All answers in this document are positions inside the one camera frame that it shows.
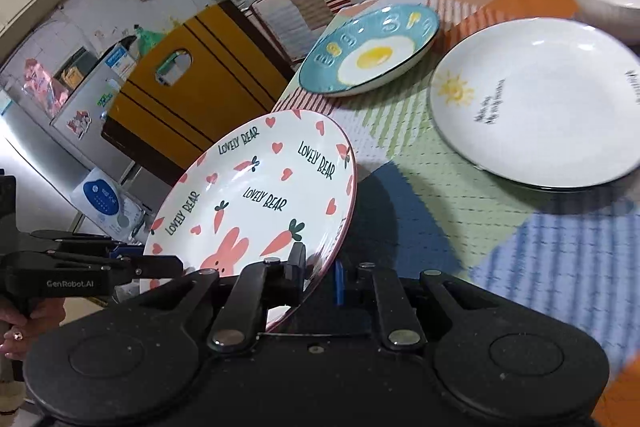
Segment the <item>person's left hand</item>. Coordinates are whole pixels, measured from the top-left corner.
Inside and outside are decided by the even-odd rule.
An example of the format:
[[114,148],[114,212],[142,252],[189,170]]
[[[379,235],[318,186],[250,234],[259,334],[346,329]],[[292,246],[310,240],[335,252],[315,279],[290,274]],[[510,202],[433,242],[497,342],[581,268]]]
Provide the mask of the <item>person's left hand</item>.
[[29,317],[13,308],[6,299],[1,300],[1,321],[10,325],[3,334],[1,354],[10,360],[23,360],[37,338],[56,329],[64,321],[64,298],[49,298],[38,303]]

